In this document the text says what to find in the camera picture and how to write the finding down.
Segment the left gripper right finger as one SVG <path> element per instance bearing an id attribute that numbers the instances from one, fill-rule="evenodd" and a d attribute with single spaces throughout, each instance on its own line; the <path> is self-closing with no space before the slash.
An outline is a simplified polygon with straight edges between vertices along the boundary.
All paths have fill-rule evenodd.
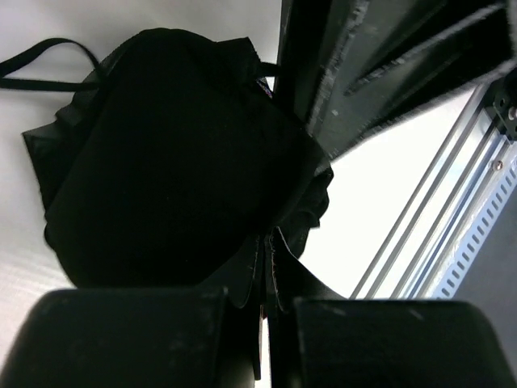
<path id="1" fill-rule="evenodd" d="M 487 317 L 466 302 L 346 300 L 264 245 L 274 387 L 513 387 Z"/>

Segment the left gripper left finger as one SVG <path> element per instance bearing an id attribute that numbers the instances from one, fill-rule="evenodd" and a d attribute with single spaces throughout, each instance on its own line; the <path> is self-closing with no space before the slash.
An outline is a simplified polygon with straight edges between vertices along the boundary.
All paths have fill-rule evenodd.
<path id="1" fill-rule="evenodd" d="M 4 387 L 252 387 L 259 313 L 224 289 L 61 289 L 30 309 Z"/>

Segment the black bra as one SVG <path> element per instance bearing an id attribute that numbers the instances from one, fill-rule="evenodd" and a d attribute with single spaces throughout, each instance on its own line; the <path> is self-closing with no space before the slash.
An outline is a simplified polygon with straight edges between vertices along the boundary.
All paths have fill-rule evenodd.
<path id="1" fill-rule="evenodd" d="M 45 241 L 75 286 L 192 286 L 231 263 L 225 286 L 245 304 L 266 240 L 303 253 L 334 174 L 271 95 L 275 66 L 250 40 L 154 28 L 91 57 L 81 82 L 15 77 L 59 44 L 5 60 L 1 86 L 73 96 L 23 139 Z"/>

